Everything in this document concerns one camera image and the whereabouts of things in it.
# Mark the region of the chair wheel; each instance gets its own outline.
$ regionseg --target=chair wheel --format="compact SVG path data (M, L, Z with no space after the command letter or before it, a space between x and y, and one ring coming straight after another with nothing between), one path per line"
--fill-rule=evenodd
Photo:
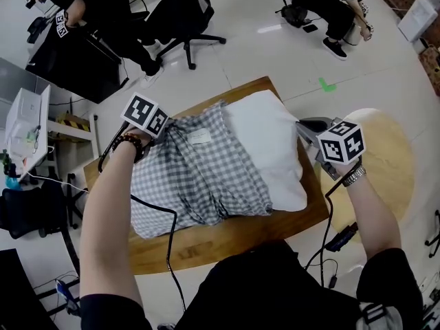
M44 239L47 236L46 230L44 228L39 229L38 234L42 239Z

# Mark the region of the rectangular wooden tabletop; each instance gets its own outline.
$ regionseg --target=rectangular wooden tabletop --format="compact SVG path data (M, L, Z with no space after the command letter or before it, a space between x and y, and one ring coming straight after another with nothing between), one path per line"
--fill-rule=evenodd
M257 91L269 89L279 97L269 77L262 77L231 89L175 116L197 115L223 99L236 102ZM307 154L298 140L302 165L301 184L307 193L307 207L300 212L275 210L268 217L233 217L215 226L193 226L174 233L170 264L174 270L220 261L274 239L286 239L327 219L329 213ZM97 180L98 160L84 167L89 190ZM134 274L167 272L166 251L169 234L142 239L132 230L129 239L130 263Z

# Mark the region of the white pillow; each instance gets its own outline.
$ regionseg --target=white pillow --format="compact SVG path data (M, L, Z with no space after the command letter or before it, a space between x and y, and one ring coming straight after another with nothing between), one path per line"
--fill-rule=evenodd
M297 119L284 104L271 91L259 91L227 105L224 118L267 184L273 208L304 209L307 194L300 183Z

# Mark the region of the beaded bracelet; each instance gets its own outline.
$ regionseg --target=beaded bracelet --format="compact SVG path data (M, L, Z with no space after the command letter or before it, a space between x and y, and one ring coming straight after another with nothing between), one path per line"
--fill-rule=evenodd
M135 146L136 148L135 163L137 163L139 160L142 159L142 156L144 155L144 150L142 149L142 142L137 135L134 135L132 133L125 133L124 135L121 135L113 143L111 149L114 152L118 147L118 145L125 141L130 142Z

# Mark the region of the green tape on floor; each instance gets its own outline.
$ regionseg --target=green tape on floor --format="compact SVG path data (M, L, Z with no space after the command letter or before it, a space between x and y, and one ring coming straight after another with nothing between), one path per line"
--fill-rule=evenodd
M321 87L322 87L322 89L324 89L324 91L326 92L326 93L329 93L329 92L331 92L331 91L335 91L336 90L336 85L328 85L326 82L325 82L325 79L324 78L319 78L319 83L321 84Z

